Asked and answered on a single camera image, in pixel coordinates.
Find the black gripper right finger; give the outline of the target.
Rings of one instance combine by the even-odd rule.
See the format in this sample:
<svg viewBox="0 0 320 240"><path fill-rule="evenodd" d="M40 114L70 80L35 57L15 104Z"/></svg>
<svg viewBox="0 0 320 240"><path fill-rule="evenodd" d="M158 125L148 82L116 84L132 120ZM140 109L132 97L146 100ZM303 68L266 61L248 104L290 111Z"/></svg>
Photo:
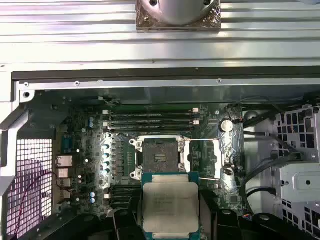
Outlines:
<svg viewBox="0 0 320 240"><path fill-rule="evenodd" d="M256 214L251 220L238 216L231 209L220 208L216 198L216 194L210 190L199 191L199 219L209 240L315 239L269 213Z"/></svg>

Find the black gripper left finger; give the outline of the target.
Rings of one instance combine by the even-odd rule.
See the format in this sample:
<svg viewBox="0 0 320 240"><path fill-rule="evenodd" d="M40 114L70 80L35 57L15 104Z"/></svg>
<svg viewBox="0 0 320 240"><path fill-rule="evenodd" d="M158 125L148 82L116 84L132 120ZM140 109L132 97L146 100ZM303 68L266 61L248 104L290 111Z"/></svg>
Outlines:
<svg viewBox="0 0 320 240"><path fill-rule="evenodd" d="M143 230L138 223L142 190L135 189L128 208L119 208L110 216L93 214L63 216L47 220L32 229L28 240L142 240Z"/></svg>

